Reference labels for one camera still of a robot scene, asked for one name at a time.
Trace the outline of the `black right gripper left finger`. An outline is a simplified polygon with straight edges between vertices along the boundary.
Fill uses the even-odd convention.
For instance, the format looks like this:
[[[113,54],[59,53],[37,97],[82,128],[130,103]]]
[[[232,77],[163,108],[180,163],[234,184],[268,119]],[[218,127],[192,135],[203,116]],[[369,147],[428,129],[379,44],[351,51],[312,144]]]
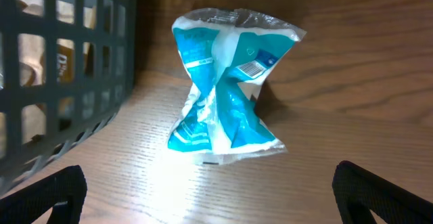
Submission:
[[[68,166],[1,200],[1,222],[33,223],[48,210],[48,224],[80,221],[87,183],[79,165]]]

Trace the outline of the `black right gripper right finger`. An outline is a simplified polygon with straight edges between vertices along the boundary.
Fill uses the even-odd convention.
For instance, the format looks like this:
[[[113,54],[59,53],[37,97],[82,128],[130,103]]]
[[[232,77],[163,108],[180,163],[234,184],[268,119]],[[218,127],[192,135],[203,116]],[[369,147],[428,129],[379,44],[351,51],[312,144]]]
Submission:
[[[432,203],[349,161],[336,166],[332,189],[344,224],[431,223]]]

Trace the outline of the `brown photo snack bag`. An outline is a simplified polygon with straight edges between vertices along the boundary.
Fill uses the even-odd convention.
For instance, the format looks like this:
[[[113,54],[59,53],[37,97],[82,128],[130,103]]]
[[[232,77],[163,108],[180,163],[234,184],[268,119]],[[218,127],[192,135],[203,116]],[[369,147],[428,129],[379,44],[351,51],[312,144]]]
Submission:
[[[25,14],[42,16],[44,14],[44,0],[16,0],[18,9]],[[74,0],[57,0],[56,15],[59,21],[72,24],[74,17]],[[85,28],[94,29],[97,24],[97,0],[85,0],[83,7],[83,24]],[[78,57],[75,49],[78,47],[69,39],[58,39],[57,70],[60,83],[71,83],[74,79],[74,62]],[[25,87],[45,84],[45,40],[38,35],[21,34],[18,36],[18,55],[20,56],[20,84]],[[93,74],[95,65],[95,46],[83,43],[83,72],[87,76]],[[72,122],[75,114],[81,113],[87,120],[96,113],[95,93],[88,92],[82,96],[82,108],[77,110],[76,100],[65,97],[59,102],[60,128],[64,129]],[[46,133],[46,109],[44,103],[25,106],[22,109],[22,143],[35,141],[37,137]]]

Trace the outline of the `teal white pouch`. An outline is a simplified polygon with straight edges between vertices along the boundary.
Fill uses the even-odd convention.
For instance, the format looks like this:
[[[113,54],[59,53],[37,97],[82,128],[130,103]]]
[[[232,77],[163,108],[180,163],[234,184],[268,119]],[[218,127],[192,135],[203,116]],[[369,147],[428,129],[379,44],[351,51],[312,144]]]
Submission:
[[[266,78],[303,29],[249,9],[202,8],[172,26],[192,85],[167,139],[167,156],[229,164],[285,152],[254,108]]]

